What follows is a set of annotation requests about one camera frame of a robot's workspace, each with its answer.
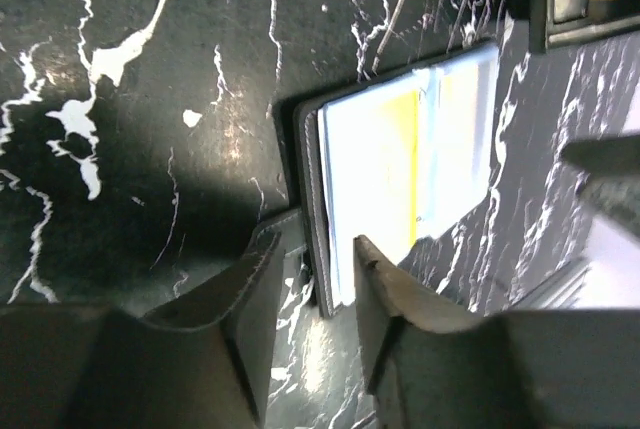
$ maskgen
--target black wallet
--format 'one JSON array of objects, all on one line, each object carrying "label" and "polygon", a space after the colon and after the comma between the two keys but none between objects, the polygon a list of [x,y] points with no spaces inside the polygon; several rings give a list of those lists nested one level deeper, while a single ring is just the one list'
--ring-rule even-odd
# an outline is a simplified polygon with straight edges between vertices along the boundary
[{"label": "black wallet", "polygon": [[331,296],[331,269],[329,253],[329,226],[322,182],[322,166],[318,140],[318,110],[331,101],[363,92],[366,89],[391,81],[414,69],[432,66],[453,57],[483,47],[489,41],[473,48],[452,51],[449,54],[421,60],[413,64],[376,76],[360,84],[329,92],[298,105],[294,112],[294,138],[296,162],[300,183],[300,202],[304,231],[307,238],[310,265],[315,279],[316,297],[323,317],[333,317],[342,307]]}]

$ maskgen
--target black marble table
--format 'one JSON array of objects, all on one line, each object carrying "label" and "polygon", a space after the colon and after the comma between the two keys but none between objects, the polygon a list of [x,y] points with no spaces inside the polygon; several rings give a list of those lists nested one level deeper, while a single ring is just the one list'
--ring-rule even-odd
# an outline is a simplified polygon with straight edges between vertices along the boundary
[{"label": "black marble table", "polygon": [[[142,314],[190,290],[297,203],[297,101],[484,38],[489,193],[403,267],[488,314],[582,250],[560,150],[622,127],[638,35],[531,55],[505,0],[0,0],[0,297]],[[267,427],[365,427],[353,308],[323,321],[312,289],[285,275]]]}]

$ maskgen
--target marble surface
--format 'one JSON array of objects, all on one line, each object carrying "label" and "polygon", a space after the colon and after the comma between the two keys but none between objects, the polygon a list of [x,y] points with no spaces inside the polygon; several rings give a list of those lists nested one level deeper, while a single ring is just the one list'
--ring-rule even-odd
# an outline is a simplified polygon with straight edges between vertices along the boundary
[{"label": "marble surface", "polygon": [[[491,313],[582,250],[559,152],[622,127],[638,35],[531,55],[505,0],[0,0],[0,297],[142,314],[188,291],[296,204],[297,101],[484,38],[489,194],[403,266]],[[353,310],[323,321],[311,297],[285,276],[267,427],[365,427]]]}]

